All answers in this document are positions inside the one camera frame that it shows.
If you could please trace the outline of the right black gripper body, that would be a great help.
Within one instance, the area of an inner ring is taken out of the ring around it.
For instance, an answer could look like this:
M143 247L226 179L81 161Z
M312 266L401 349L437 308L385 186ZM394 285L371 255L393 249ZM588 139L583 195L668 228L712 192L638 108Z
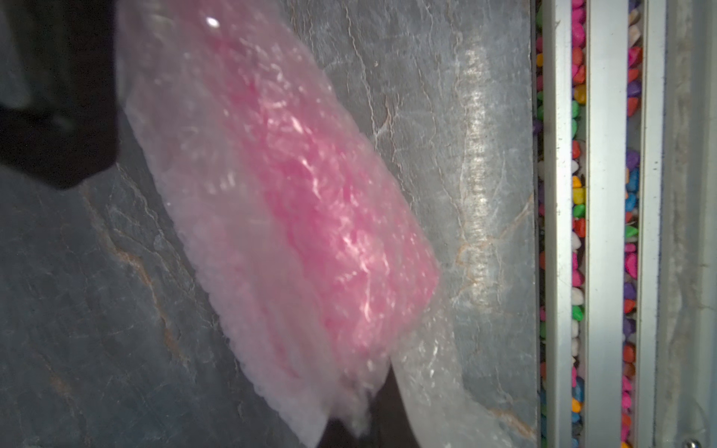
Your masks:
M1 40L23 102L1 106L1 162L58 190L108 170L119 149L113 1L4 1Z

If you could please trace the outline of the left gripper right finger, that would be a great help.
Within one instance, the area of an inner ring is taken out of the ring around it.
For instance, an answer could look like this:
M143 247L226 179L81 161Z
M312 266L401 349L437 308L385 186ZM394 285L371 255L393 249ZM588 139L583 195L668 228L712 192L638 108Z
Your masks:
M393 368L389 369L386 382L373 401L369 446L377 448L419 447Z

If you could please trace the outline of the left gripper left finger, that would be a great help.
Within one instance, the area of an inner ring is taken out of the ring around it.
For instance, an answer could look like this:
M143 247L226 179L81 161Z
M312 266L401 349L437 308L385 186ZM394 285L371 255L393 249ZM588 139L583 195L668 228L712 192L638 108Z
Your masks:
M330 420L317 444L317 448L356 448L359 440L340 420Z

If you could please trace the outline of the pink plastic wine glass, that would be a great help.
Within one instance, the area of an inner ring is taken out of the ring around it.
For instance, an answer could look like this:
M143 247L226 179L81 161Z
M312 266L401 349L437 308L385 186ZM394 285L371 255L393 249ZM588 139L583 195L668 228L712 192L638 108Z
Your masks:
M439 283L394 177L310 50L268 1L203 1L210 73L232 141L313 285L346 379L379 386L390 347Z

